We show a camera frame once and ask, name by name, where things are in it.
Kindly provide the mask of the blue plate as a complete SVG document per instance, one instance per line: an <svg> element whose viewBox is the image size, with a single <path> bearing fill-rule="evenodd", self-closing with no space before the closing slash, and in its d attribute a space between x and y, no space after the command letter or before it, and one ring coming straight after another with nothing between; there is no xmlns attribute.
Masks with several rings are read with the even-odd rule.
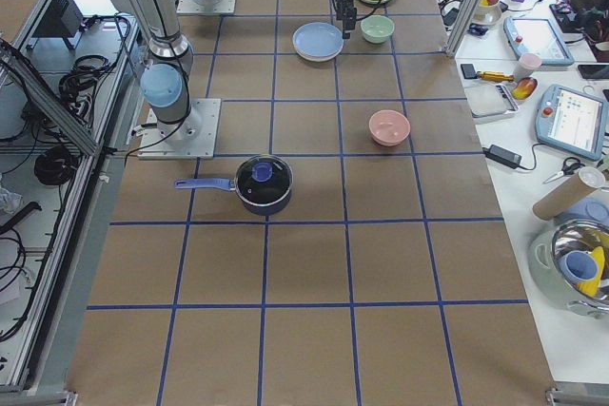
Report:
<svg viewBox="0 0 609 406"><path fill-rule="evenodd" d="M344 46L342 32L335 26L322 22L312 22L300 26L292 36L295 48L306 49L314 54L324 50L339 49Z"/></svg>

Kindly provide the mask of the pink plate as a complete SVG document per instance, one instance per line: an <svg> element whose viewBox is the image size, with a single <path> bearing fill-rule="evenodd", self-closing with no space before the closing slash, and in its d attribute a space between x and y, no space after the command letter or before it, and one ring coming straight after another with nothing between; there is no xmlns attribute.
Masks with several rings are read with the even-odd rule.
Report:
<svg viewBox="0 0 609 406"><path fill-rule="evenodd" d="M308 62L322 63L336 58L342 52L343 49L339 48L324 50L322 53L317 54L314 54L313 52L308 52L306 49L302 48L295 48L295 50L300 57L302 57Z"/></svg>

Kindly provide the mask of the green bowl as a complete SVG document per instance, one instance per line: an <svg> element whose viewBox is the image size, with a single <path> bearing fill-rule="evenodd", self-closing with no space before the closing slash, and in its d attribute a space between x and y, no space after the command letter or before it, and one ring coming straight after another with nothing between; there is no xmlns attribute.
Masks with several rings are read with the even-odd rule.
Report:
<svg viewBox="0 0 609 406"><path fill-rule="evenodd" d="M365 41L371 44L387 42L395 30L394 22L386 16L372 15L361 21L361 32Z"/></svg>

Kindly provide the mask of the beige bowl with toys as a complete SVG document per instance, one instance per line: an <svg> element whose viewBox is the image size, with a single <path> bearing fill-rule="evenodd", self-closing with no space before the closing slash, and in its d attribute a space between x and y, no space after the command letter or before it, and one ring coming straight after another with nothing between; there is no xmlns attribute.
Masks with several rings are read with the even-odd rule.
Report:
<svg viewBox="0 0 609 406"><path fill-rule="evenodd" d="M502 16L500 1L481 0L474 13L472 22L482 26L497 24Z"/></svg>

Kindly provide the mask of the pink bowl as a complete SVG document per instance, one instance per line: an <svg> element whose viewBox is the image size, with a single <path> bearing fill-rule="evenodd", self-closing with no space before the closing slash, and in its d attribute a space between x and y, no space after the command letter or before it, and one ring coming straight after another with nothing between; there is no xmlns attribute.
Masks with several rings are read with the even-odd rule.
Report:
<svg viewBox="0 0 609 406"><path fill-rule="evenodd" d="M383 146L403 143L411 133L411 124L399 111L383 109L375 112L368 121L372 139Z"/></svg>

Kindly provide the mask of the silver kitchen scale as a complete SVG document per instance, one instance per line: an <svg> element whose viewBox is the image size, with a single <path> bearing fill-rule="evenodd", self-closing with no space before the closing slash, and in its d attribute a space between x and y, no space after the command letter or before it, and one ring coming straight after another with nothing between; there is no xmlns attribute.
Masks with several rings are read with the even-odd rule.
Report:
<svg viewBox="0 0 609 406"><path fill-rule="evenodd" d="M483 84L464 89L476 121L512 116L519 111L510 90L503 84Z"/></svg>

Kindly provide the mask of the teach pendant far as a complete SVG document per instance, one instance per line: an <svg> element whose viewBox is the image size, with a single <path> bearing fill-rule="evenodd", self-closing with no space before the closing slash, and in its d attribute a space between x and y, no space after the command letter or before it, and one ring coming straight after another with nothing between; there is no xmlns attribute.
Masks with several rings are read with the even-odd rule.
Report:
<svg viewBox="0 0 609 406"><path fill-rule="evenodd" d="M502 28L518 58L533 53L540 57L543 66L568 67L575 63L560 31L547 18L510 16L503 21Z"/></svg>

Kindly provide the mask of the teach pendant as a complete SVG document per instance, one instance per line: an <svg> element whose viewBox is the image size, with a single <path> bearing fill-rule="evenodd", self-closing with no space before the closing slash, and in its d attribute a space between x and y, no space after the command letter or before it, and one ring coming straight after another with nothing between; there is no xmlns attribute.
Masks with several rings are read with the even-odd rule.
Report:
<svg viewBox="0 0 609 406"><path fill-rule="evenodd" d="M601 158L608 103L570 87L551 85L543 93L535 118L539 142L582 158Z"/></svg>
<svg viewBox="0 0 609 406"><path fill-rule="evenodd" d="M533 53L540 57L543 66L568 67L575 63L560 31L547 18L510 16L503 21L502 28L518 58Z"/></svg>

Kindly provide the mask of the pink cup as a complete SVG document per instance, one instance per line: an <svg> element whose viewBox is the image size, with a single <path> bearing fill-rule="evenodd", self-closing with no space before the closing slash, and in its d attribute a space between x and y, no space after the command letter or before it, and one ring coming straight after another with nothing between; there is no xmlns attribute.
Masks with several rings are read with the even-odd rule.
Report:
<svg viewBox="0 0 609 406"><path fill-rule="evenodd" d="M530 77L540 68L541 64L542 60L538 54L532 52L523 53L513 70L514 80L519 82L523 78Z"/></svg>

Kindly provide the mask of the black power adapter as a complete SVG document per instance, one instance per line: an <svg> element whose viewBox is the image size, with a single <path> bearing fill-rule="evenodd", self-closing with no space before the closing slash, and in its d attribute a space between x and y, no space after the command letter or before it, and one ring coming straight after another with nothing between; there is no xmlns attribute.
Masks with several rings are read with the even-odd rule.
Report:
<svg viewBox="0 0 609 406"><path fill-rule="evenodd" d="M521 155L498 145L490 145L482 149L484 156L498 164L502 164L511 169L521 167Z"/></svg>

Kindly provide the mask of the teach pendant near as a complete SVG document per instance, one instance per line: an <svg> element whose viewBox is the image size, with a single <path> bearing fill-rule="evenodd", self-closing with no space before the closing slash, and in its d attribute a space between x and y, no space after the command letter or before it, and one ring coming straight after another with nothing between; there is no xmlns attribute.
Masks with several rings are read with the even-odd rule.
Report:
<svg viewBox="0 0 609 406"><path fill-rule="evenodd" d="M535 118L539 142L582 158L601 158L608 103L570 87L551 85L543 93Z"/></svg>

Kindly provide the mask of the scissors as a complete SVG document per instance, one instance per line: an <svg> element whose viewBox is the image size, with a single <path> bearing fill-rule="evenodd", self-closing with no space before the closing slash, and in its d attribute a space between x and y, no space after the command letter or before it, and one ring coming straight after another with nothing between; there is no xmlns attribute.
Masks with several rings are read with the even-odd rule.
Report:
<svg viewBox="0 0 609 406"><path fill-rule="evenodd" d="M567 157L562 161L560 170L557 171L556 173L552 174L551 176L549 176L542 183L550 184L561 178L572 176L575 174L576 171L583 168L584 166L585 166L585 163L583 163L579 158L572 157L572 156Z"/></svg>

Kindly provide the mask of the cardboard tube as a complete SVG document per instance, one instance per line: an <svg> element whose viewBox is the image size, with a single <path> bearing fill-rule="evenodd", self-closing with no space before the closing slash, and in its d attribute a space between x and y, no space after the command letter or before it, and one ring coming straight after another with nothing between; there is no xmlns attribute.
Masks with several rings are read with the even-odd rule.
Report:
<svg viewBox="0 0 609 406"><path fill-rule="evenodd" d="M532 211L538 218L549 221L605 184L605 175L601 171L585 166L536 202Z"/></svg>

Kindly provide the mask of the steel mixing bowl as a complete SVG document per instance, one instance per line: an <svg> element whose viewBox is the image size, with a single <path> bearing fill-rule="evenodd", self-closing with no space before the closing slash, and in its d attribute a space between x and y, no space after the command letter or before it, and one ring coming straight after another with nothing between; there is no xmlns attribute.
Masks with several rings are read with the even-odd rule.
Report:
<svg viewBox="0 0 609 406"><path fill-rule="evenodd" d="M533 281L557 308L608 316L608 227L572 220L538 235L528 253Z"/></svg>

